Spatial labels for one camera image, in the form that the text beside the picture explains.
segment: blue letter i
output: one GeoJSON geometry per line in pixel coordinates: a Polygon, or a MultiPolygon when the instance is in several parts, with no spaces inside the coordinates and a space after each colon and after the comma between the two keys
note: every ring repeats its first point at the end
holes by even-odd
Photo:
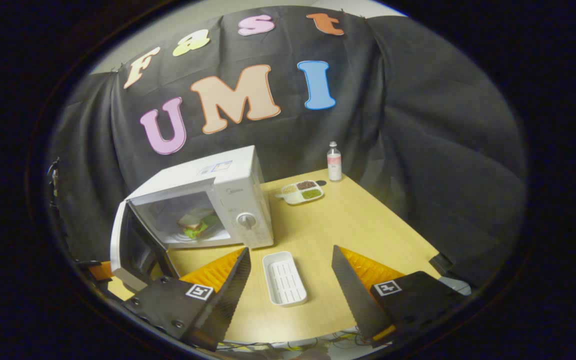
{"type": "Polygon", "coordinates": [[[325,61],[301,61],[297,64],[297,69],[306,74],[308,84],[308,96],[306,109],[321,110],[334,107],[336,101],[330,96],[326,70],[329,65],[325,61]]]}

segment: black cloth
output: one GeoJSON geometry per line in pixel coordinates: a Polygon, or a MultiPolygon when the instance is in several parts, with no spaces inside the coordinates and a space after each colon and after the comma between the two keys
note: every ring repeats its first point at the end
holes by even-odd
{"type": "Polygon", "coordinates": [[[361,18],[329,9],[275,6],[227,14],[177,36],[153,38],[118,71],[90,75],[64,107],[50,160],[59,157],[58,200],[68,242],[79,260],[108,260],[117,205],[167,167],[255,145],[266,181],[325,168],[329,142],[342,152],[343,172],[407,221],[482,284],[512,249],[521,223],[526,164],[517,119],[487,76],[465,55],[402,16],[361,18]],[[339,20],[342,36],[326,34],[307,14],[339,20]],[[267,14],[276,27],[242,36],[238,22],[267,14]],[[208,29],[210,42],[173,56],[178,41],[208,29]],[[135,84],[130,64],[160,47],[135,84]],[[336,105],[310,110],[297,63],[327,62],[336,105]],[[270,66],[277,116],[204,134],[204,112],[190,86],[217,76],[234,89],[242,70],[270,66]],[[158,111],[164,139],[173,129],[162,104],[181,97],[183,147],[155,152],[140,118],[158,111]]]}

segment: pink letter u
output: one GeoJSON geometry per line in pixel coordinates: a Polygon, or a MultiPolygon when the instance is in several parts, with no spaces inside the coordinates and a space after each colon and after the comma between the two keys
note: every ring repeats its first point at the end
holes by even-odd
{"type": "Polygon", "coordinates": [[[186,127],[184,126],[184,120],[181,118],[181,112],[179,110],[180,104],[181,98],[174,97],[166,101],[162,106],[163,110],[167,112],[170,117],[170,123],[172,123],[172,129],[174,131],[172,139],[163,139],[160,126],[157,124],[157,110],[146,112],[139,121],[146,129],[146,136],[148,137],[150,146],[159,154],[170,155],[180,150],[186,142],[186,127]]]}

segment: letter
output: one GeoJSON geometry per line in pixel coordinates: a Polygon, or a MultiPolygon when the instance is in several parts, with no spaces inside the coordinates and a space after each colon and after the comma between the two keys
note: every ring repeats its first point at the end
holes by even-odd
{"type": "Polygon", "coordinates": [[[151,64],[151,57],[157,55],[160,52],[160,49],[161,48],[157,46],[156,48],[153,48],[153,50],[148,51],[146,55],[143,55],[130,64],[130,74],[128,75],[126,84],[123,85],[124,89],[128,89],[129,86],[135,84],[137,80],[142,78],[140,70],[146,70],[146,68],[148,68],[151,64]]]}
{"type": "Polygon", "coordinates": [[[197,30],[179,40],[177,43],[179,46],[172,50],[172,56],[178,57],[179,55],[186,54],[190,50],[199,49],[208,44],[209,41],[207,29],[197,30]]]}
{"type": "Polygon", "coordinates": [[[260,14],[259,16],[250,16],[242,21],[239,21],[238,33],[243,36],[267,33],[275,28],[275,23],[269,21],[272,19],[270,15],[260,14]]]}
{"type": "Polygon", "coordinates": [[[338,24],[339,20],[336,18],[331,18],[325,13],[311,13],[307,14],[306,18],[313,19],[315,21],[315,26],[321,32],[330,35],[343,35],[344,31],[342,29],[336,29],[332,23],[338,24]]]}
{"type": "Polygon", "coordinates": [[[328,78],[326,70],[329,65],[325,61],[301,61],[297,68],[306,75],[306,84],[308,85],[308,101],[306,109],[322,110],[334,107],[337,103],[330,96],[328,87],[328,78]]]}
{"type": "Polygon", "coordinates": [[[174,97],[166,101],[162,106],[163,110],[167,112],[170,117],[170,123],[172,123],[172,129],[174,131],[172,139],[163,139],[160,126],[157,124],[157,110],[153,109],[146,112],[139,121],[144,129],[146,129],[146,136],[148,137],[150,146],[159,154],[170,155],[176,153],[186,142],[186,127],[184,126],[184,119],[181,118],[181,111],[179,110],[180,104],[181,98],[174,97]]]}
{"type": "Polygon", "coordinates": [[[203,107],[206,125],[201,129],[205,134],[221,132],[228,126],[228,121],[219,116],[217,107],[223,110],[236,124],[242,122],[246,100],[250,105],[247,118],[261,120],[274,117],[281,108],[273,102],[273,95],[268,85],[270,66],[256,64],[245,68],[237,86],[231,89],[219,77],[205,77],[190,85],[190,90],[199,94],[203,107]]]}

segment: microwave dial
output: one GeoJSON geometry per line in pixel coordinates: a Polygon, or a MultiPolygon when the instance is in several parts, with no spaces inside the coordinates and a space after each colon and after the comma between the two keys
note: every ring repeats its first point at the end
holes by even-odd
{"type": "Polygon", "coordinates": [[[237,216],[237,223],[244,228],[251,230],[257,223],[257,219],[255,219],[255,216],[249,212],[242,212],[237,216]]]}

